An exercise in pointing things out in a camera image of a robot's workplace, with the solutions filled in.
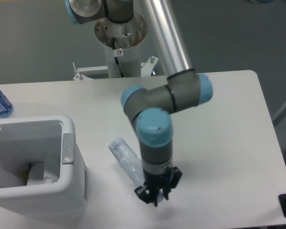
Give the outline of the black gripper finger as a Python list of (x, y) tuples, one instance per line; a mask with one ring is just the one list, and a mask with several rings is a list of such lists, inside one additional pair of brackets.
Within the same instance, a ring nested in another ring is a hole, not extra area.
[(146, 204), (153, 204), (155, 207), (158, 206), (158, 197), (160, 191), (150, 191), (146, 186), (139, 186), (134, 190), (137, 197)]
[(176, 188), (178, 185), (179, 180), (181, 179), (182, 172), (178, 167), (170, 168), (164, 175), (163, 175), (163, 196), (166, 200), (169, 199), (169, 193), (172, 189)]

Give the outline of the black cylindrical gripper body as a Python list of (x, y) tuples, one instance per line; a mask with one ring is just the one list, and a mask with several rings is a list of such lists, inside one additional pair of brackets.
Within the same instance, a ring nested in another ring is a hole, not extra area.
[(166, 172), (167, 171), (165, 171), (164, 173), (161, 173), (161, 174), (153, 174), (153, 173), (150, 173), (147, 170), (143, 169), (143, 173), (144, 173), (144, 177), (145, 177), (144, 185), (150, 191), (152, 191), (152, 190), (158, 191), (158, 190), (162, 189), (162, 186), (163, 186), (162, 178)]

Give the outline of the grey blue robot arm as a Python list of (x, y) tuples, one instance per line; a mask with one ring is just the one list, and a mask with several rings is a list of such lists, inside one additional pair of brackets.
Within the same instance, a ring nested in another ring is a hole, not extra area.
[(182, 172), (172, 163), (171, 114), (211, 100), (212, 83), (197, 74), (187, 55), (169, 0), (142, 0), (143, 18), (134, 12), (131, 0), (67, 0), (74, 23), (95, 21), (98, 40), (109, 49), (107, 66), (118, 77), (128, 77), (131, 63), (126, 51), (137, 47), (152, 32), (167, 84), (153, 89), (135, 85), (121, 95), (124, 113), (140, 143), (144, 183), (135, 193), (147, 204), (157, 205), (176, 188)]

